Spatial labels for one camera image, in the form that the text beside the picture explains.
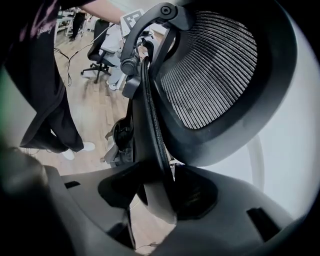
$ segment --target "black mesh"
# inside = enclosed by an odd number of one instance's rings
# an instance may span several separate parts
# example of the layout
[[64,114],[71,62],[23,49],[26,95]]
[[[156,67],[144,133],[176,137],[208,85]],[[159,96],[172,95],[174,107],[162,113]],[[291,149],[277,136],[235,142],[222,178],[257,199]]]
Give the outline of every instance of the black mesh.
[[241,23],[212,11],[196,11],[187,54],[160,74],[162,88],[184,125],[200,129],[225,113],[247,88],[257,46]]

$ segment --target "chair armrest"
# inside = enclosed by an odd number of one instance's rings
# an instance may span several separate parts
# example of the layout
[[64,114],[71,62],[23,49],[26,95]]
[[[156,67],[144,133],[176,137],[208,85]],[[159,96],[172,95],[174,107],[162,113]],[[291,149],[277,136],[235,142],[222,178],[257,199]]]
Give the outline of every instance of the chair armrest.
[[100,50],[106,51],[107,53],[110,53],[110,54],[115,54],[116,53],[114,50],[110,50],[110,49],[104,48],[104,47],[101,47]]

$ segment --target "black t-shirt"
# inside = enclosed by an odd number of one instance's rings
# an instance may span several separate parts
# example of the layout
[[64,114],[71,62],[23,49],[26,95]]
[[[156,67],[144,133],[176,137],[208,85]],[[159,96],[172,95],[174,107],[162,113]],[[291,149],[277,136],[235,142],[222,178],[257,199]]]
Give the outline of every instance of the black t-shirt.
[[4,61],[11,79],[37,112],[22,144],[33,138],[65,92],[54,56],[59,9],[78,7],[92,1],[32,0],[19,2],[16,6],[16,20],[6,33],[1,62]]

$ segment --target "wooden floor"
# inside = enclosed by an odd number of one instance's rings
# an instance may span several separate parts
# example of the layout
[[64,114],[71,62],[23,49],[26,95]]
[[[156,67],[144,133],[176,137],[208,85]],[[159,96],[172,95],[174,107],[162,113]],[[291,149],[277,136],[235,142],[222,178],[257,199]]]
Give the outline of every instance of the wooden floor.
[[[56,48],[67,56],[71,56],[82,47],[90,44],[93,39],[92,32],[86,32],[82,38],[69,42],[68,38],[59,34]],[[94,172],[109,168],[108,164],[101,162],[107,152],[108,143],[105,135],[112,129],[117,120],[124,117],[127,111],[128,99],[122,96],[122,88],[112,91],[106,85],[107,75],[100,77],[94,84],[94,78],[80,75],[83,69],[89,68],[91,61],[87,58],[90,46],[80,51],[71,61],[70,75],[72,85],[68,87],[67,62],[59,53],[55,59],[60,75],[65,80],[67,97],[72,118],[84,142],[93,142],[96,146],[91,152],[78,152],[75,159],[70,161],[61,154],[46,150],[29,149],[28,152],[36,157],[42,164],[54,166],[61,175]],[[131,203],[132,229],[136,241],[136,248],[141,254],[149,254],[155,249],[149,244],[159,244],[174,228],[153,216],[136,197]]]

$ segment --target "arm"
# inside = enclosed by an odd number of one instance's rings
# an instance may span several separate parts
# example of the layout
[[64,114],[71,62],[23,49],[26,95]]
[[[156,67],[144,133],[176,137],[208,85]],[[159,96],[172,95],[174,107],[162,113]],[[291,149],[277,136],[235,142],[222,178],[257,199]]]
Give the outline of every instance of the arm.
[[115,24],[120,24],[120,17],[125,14],[108,0],[95,0],[81,6],[81,9],[93,16]]

